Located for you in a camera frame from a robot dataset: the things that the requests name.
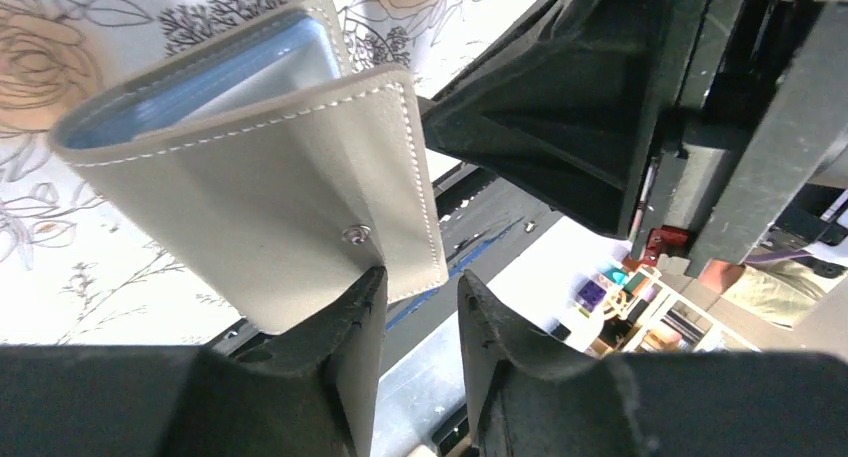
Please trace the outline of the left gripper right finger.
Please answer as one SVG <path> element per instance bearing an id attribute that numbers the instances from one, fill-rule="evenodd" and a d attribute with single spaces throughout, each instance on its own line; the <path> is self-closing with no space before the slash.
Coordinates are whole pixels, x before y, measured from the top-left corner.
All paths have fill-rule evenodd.
<path id="1" fill-rule="evenodd" d="M 483 456 L 843 456 L 847 365 L 815 352 L 614 353 L 545 333 L 458 281 L 473 446 Z"/>

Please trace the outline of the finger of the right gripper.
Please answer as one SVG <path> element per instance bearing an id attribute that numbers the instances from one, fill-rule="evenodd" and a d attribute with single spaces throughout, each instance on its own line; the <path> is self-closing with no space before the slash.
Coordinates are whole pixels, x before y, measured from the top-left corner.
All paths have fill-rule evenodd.
<path id="1" fill-rule="evenodd" d="M 696 0 L 537 0 L 435 96 L 427 146 L 624 239 L 695 29 Z"/>

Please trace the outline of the beige leather card holder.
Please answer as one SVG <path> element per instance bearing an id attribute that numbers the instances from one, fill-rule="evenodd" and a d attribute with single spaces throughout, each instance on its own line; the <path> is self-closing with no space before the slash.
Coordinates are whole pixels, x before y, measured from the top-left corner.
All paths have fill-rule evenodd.
<path id="1" fill-rule="evenodd" d="M 410 72 L 354 71 L 332 0 L 287 0 L 161 61 L 48 143 L 264 332 L 373 266 L 393 302 L 448 278 Z"/>

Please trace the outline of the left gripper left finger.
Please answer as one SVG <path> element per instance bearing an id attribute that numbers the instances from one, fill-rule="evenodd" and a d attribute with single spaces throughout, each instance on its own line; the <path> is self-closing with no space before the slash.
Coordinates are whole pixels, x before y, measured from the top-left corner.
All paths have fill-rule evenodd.
<path id="1" fill-rule="evenodd" d="M 366 456 L 387 276 L 235 357 L 208 346 L 5 346 L 5 456 Z"/>

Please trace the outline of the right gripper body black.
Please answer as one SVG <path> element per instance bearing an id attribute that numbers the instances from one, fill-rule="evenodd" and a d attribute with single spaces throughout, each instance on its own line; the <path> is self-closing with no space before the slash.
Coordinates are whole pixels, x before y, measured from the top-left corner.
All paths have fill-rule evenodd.
<path id="1" fill-rule="evenodd" d="M 706 0 L 666 130 L 642 264 L 846 264 L 847 0 Z"/>

